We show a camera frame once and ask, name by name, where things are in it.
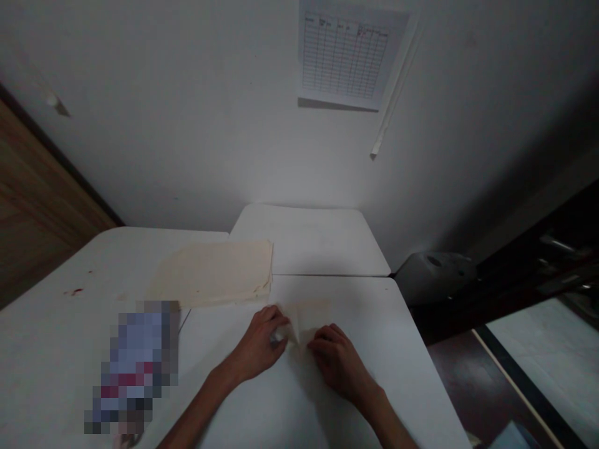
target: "white wall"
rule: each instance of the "white wall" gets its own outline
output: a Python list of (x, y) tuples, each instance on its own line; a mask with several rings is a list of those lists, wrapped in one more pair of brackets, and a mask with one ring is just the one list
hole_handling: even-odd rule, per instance
[(396, 269), (462, 249), (444, 237), (599, 68), (595, 0), (423, 7), (374, 162), (378, 114), (297, 107), (296, 1), (4, 1), (2, 33), (72, 118), (6, 45), (0, 82), (128, 225), (229, 231), (249, 202), (359, 208)]

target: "fingers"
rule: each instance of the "fingers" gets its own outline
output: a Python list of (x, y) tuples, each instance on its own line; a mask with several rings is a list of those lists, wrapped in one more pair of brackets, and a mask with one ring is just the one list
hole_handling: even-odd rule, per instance
[(322, 338), (317, 338), (308, 343), (308, 349), (324, 355), (335, 356), (337, 354), (335, 343), (323, 340)]
[(337, 333), (331, 326), (323, 326), (316, 331), (314, 339), (325, 339), (335, 343), (343, 343), (342, 334)]
[(284, 316), (277, 316), (275, 318), (272, 318), (272, 320), (268, 321), (265, 324), (265, 329), (268, 332), (268, 334), (272, 334), (275, 329), (279, 326), (284, 326), (285, 324), (289, 323), (289, 318), (284, 317)]
[(256, 312), (254, 318), (258, 320), (258, 322), (263, 323), (272, 320), (272, 318), (276, 316), (283, 316), (283, 314), (277, 306), (272, 305), (266, 306), (262, 310)]
[(318, 369), (324, 373), (324, 371), (327, 368), (327, 363), (326, 363), (326, 359), (324, 358), (324, 356), (322, 354), (319, 354), (318, 352), (313, 352), (312, 356), (314, 357), (314, 361), (316, 362), (316, 366), (318, 366)]
[(287, 339), (283, 339), (279, 341), (279, 343), (273, 349), (273, 355), (275, 357), (275, 362), (283, 355), (285, 352), (285, 347), (287, 346)]
[(349, 337), (345, 334), (345, 332), (343, 332), (341, 330), (341, 328), (339, 326), (337, 326), (335, 323), (331, 324), (331, 329), (334, 330), (335, 332), (337, 332), (339, 335), (341, 335), (342, 337), (344, 337), (347, 341), (349, 341)]

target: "forearm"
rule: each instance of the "forearm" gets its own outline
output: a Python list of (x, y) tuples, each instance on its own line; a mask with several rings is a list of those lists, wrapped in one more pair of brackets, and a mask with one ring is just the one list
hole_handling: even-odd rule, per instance
[(195, 447), (214, 413), (238, 384), (223, 364), (214, 368), (158, 448)]
[(356, 406), (372, 426), (383, 449), (418, 448), (382, 388), (378, 387), (374, 395)]

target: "hand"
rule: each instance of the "hand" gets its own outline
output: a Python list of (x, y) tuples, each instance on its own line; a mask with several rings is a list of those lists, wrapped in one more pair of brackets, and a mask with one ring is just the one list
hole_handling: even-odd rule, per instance
[(281, 357), (287, 339), (276, 345), (270, 342), (270, 335), (277, 327), (289, 323), (277, 306), (264, 307), (256, 312), (250, 326), (233, 352), (223, 361), (221, 368), (231, 375), (236, 384), (253, 379), (269, 369)]
[(362, 411), (381, 390), (345, 333), (336, 324), (316, 331), (308, 343), (325, 383)]

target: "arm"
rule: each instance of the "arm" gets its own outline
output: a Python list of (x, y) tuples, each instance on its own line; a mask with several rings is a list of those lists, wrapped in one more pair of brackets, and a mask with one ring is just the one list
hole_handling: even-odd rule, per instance
[(220, 404), (242, 382), (269, 369), (281, 357), (287, 340), (276, 345), (270, 335), (289, 322), (276, 306), (257, 312), (233, 352), (214, 368), (183, 415), (162, 440), (159, 449), (193, 448)]
[(331, 324), (319, 329), (308, 348), (326, 384), (354, 404), (372, 426), (383, 448), (417, 448), (385, 391), (370, 376), (339, 326)]

